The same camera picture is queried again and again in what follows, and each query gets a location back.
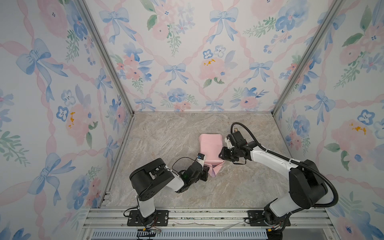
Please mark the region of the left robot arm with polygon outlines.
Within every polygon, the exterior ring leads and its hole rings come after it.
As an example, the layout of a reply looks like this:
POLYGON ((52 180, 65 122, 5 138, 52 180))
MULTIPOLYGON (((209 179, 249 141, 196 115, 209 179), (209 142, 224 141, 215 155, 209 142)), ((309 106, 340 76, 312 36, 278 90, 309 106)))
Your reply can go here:
POLYGON ((208 180, 209 167, 204 165, 205 155, 199 153, 187 170, 174 172, 168 168, 163 159, 158 158, 134 170, 130 181, 136 191, 137 208, 130 210, 128 226, 143 226, 150 228, 154 225, 166 226, 165 217, 168 211, 156 210, 155 195, 167 187, 180 194, 198 181, 208 180))

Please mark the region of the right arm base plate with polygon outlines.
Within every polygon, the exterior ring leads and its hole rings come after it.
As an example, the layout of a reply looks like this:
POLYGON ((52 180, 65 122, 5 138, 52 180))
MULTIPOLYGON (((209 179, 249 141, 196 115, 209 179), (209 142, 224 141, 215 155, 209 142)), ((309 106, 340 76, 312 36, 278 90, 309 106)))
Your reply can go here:
POLYGON ((244 219, 246 224, 252 227, 290 227, 290 220, 286 220, 286 216, 275 218, 272 214, 265 213, 264 210, 249 210, 247 217, 244 219))

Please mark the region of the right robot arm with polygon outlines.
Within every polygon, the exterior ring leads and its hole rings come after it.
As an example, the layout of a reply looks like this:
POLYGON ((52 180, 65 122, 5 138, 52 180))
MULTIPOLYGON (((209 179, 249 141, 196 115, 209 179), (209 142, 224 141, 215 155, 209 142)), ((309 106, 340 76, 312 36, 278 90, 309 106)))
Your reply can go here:
POLYGON ((236 148, 223 147, 219 158, 236 164, 240 158, 260 163, 285 177, 289 182, 289 192, 271 201, 264 207, 262 220, 275 226, 288 214, 314 207, 328 194, 326 181, 320 177, 312 161, 296 161, 255 144, 236 148))

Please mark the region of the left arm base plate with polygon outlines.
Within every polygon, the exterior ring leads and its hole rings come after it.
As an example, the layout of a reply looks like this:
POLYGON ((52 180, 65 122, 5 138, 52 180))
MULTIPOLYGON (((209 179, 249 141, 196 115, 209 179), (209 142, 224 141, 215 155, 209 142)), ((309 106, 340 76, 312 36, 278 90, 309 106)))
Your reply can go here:
POLYGON ((144 218, 139 210, 129 212, 128 227, 166 227, 169 221, 169 211, 155 210, 155 212, 144 218))

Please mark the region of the purple wrapping paper sheet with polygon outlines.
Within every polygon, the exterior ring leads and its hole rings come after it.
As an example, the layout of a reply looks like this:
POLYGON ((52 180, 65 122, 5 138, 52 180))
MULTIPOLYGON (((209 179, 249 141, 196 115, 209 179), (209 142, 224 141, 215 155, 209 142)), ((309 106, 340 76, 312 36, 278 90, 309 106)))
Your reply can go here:
POLYGON ((205 155, 204 166, 208 166, 209 175, 216 177, 224 165, 219 157, 223 148, 223 137, 220 134, 201 134, 199 137, 200 153, 205 155))

